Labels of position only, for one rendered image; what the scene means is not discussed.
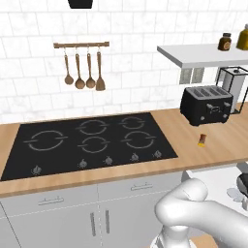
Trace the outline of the grey drawer front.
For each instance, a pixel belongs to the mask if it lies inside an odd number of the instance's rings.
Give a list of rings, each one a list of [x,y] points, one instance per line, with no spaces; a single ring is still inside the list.
[[[181,182],[182,172],[171,172],[158,175],[137,177],[132,179],[117,180],[98,185],[100,201],[121,199],[136,195],[164,192],[173,189]],[[153,188],[131,191],[134,185],[152,184]]]
[[[55,199],[57,197],[64,198],[64,201],[54,204],[38,205],[38,202],[42,201],[44,198]],[[0,202],[3,204],[4,209],[9,216],[16,216],[53,208],[92,203],[96,202],[97,199],[97,186],[88,185],[8,197],[1,199]]]

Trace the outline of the open white drawer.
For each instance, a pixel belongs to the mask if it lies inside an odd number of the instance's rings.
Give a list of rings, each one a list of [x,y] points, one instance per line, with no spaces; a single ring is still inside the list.
[[[181,181],[190,178],[201,180],[207,187],[208,201],[216,201],[248,217],[248,205],[244,205],[246,196],[238,187],[236,180],[242,173],[248,172],[246,162],[229,164],[214,169],[185,170]]]

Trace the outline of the black hob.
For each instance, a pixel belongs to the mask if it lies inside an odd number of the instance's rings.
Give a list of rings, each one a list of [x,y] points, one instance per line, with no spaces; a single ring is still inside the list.
[[[149,112],[22,124],[3,181],[177,156]],[[42,171],[34,175],[32,169]]]

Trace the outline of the wooden spatula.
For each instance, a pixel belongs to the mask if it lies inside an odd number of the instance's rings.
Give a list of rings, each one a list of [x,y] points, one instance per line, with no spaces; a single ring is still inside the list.
[[[98,70],[101,70],[101,52],[97,52],[97,62],[98,62]],[[106,89],[105,82],[102,78],[102,72],[99,72],[98,79],[96,81],[96,90],[97,91],[104,91]]]

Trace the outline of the large wooden spoon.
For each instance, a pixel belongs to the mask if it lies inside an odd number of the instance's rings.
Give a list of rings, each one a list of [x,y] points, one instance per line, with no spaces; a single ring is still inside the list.
[[[88,73],[91,73],[91,55],[87,53],[87,65],[88,65]],[[94,88],[96,85],[96,81],[93,79],[92,75],[90,74],[88,80],[86,81],[86,86],[88,88]]]
[[[79,55],[76,54],[76,64],[77,64],[77,80],[75,86],[77,89],[83,89],[85,86],[85,82],[80,77],[80,68],[79,68]]]

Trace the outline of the small wooden spoon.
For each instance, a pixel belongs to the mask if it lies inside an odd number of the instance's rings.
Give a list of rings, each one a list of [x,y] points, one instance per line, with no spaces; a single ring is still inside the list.
[[[67,71],[67,75],[65,76],[65,83],[72,84],[74,82],[74,79],[71,77],[70,72],[69,72],[68,56],[64,55],[64,58],[65,58],[65,65],[66,65],[66,71]]]

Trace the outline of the black toaster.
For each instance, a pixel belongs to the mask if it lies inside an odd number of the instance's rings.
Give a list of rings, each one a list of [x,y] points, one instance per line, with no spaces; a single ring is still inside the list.
[[[180,103],[180,113],[192,126],[226,123],[232,104],[233,95],[219,86],[186,87]]]

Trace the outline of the grey cupboard door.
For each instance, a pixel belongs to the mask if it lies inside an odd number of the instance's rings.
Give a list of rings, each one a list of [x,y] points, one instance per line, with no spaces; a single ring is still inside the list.
[[[103,248],[149,248],[162,229],[154,207],[167,191],[100,203]],[[110,232],[106,232],[106,210]]]
[[[15,248],[12,230],[0,204],[0,248]]]
[[[85,204],[9,216],[21,248],[100,248],[97,205]],[[94,212],[96,236],[90,213]]]

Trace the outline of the black range hood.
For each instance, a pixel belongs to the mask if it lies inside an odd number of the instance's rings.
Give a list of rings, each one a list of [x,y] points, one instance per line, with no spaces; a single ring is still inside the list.
[[[93,0],[68,0],[71,9],[91,9]]]

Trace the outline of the brown jar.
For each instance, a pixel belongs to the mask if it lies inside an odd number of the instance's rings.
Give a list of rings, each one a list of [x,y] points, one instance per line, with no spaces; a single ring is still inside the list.
[[[224,33],[223,37],[220,39],[218,44],[218,49],[227,51],[231,47],[232,39],[231,39],[231,33]]]

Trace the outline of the grey wall socket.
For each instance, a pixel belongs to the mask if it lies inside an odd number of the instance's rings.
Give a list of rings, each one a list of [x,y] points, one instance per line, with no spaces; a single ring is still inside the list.
[[[182,69],[180,73],[180,84],[189,84],[191,81],[192,69]]]
[[[195,68],[192,75],[193,83],[201,83],[203,78],[204,68]]]

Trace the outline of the wooden utensil rail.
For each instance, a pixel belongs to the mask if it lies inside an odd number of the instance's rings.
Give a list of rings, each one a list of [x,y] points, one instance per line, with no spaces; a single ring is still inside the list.
[[[53,43],[54,48],[66,48],[66,47],[109,47],[109,42],[101,43]]]

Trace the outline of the white wall shelf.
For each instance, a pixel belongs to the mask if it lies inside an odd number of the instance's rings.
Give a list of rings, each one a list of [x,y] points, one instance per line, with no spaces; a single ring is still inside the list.
[[[228,51],[215,44],[157,46],[157,50],[181,69],[248,65],[248,50],[235,46]]]

